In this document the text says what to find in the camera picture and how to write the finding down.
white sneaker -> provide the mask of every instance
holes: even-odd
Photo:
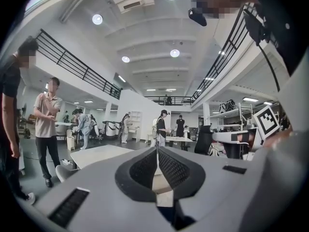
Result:
[[[26,201],[27,201],[29,204],[34,204],[34,202],[35,202],[35,195],[34,195],[34,193],[31,192],[31,193],[29,193],[27,196],[28,196],[28,198],[27,198]]]

beige polo shirt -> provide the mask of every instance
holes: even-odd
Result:
[[[61,98],[54,96],[50,101],[50,103],[52,104],[53,107],[58,108],[60,111],[62,105]],[[37,96],[37,99],[35,100],[34,107],[37,107],[39,111],[46,116],[52,115],[47,109],[45,102],[43,102],[39,96]],[[55,122],[50,121],[48,119],[37,118],[37,121],[35,123],[35,136],[44,138],[56,136]]]

black metal railing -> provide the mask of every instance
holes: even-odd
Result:
[[[252,3],[246,3],[240,10],[236,17],[232,30],[222,48],[218,54],[217,59],[213,63],[212,67],[208,71],[202,83],[198,86],[197,90],[192,96],[192,102],[194,102],[212,83],[212,81],[220,74],[230,59],[233,57],[239,46],[247,36],[247,29],[243,16],[243,9],[247,9],[254,16],[257,16],[257,12]]]
[[[36,39],[39,43],[38,51],[51,61],[116,99],[120,98],[121,89],[119,87],[107,81],[79,60],[43,29]]]
[[[191,106],[191,96],[145,96],[162,106]]]

black shoe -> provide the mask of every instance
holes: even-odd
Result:
[[[53,187],[53,183],[51,179],[46,179],[45,180],[45,184],[48,188],[52,188]]]

mesh panel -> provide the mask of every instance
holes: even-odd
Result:
[[[161,150],[159,151],[159,166],[172,189],[185,181],[190,175],[190,170],[186,165]]]
[[[130,176],[140,185],[152,189],[156,169],[156,151],[153,151],[132,165]]]

